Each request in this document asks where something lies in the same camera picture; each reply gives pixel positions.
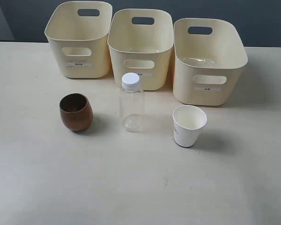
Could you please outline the clear plastic bottle white cap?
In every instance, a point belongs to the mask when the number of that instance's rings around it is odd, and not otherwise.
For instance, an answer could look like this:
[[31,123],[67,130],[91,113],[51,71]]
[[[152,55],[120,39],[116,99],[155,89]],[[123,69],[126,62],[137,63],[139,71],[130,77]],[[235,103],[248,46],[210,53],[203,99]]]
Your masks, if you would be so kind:
[[140,76],[132,72],[124,74],[119,91],[119,115],[123,128],[131,132],[141,130],[144,111],[145,94]]

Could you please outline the middle cream plastic bin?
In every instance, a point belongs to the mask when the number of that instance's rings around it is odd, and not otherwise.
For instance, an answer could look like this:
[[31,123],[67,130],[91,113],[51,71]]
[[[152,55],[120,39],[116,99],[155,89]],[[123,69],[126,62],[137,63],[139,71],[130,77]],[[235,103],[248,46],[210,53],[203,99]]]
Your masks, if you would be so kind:
[[127,8],[114,14],[107,40],[115,83],[132,72],[144,90],[166,82],[174,46],[171,15],[159,9]]

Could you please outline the brown wooden cup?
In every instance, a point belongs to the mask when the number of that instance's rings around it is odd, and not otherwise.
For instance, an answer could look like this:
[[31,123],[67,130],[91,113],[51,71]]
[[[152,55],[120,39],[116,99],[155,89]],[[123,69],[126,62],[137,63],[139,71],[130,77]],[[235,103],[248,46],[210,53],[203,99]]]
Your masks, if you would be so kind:
[[80,93],[64,96],[59,103],[59,111],[63,124],[74,132],[89,128],[94,118],[88,98]]

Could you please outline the left cream plastic bin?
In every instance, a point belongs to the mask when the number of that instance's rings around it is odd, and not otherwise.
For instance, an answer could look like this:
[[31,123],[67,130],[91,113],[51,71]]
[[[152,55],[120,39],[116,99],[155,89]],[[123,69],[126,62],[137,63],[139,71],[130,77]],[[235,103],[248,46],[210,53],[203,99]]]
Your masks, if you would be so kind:
[[44,34],[62,75],[99,78],[109,72],[111,19],[112,5],[103,1],[68,1],[56,7]]

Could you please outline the white paper cup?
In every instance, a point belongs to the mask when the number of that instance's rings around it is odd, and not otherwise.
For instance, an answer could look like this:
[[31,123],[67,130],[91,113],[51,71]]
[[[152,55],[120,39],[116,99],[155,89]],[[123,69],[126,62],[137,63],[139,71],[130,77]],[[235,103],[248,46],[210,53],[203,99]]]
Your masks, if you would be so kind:
[[193,146],[207,124],[205,112],[193,105],[181,105],[174,110],[172,117],[175,143],[184,148]]

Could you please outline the cream plastic bin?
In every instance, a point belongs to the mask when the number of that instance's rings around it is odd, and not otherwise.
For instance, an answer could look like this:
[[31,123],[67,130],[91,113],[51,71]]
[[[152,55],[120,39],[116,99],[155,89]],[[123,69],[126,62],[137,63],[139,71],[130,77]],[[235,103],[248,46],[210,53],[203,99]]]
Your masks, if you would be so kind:
[[248,62],[236,28],[220,19],[177,20],[174,50],[173,94],[189,105],[224,104]]
[[115,83],[132,72],[144,90],[166,82],[174,46],[171,15],[159,9],[127,8],[114,14],[107,40]]
[[68,1],[56,7],[44,34],[62,75],[99,78],[109,72],[111,19],[112,5],[103,1]]

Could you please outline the right cream plastic bin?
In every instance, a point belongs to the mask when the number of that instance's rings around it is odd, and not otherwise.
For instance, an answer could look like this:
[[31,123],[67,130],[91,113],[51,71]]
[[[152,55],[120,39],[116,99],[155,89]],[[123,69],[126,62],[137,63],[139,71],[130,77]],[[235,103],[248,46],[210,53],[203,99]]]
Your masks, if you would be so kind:
[[236,28],[220,19],[177,20],[174,50],[173,94],[189,105],[224,104],[248,62]]

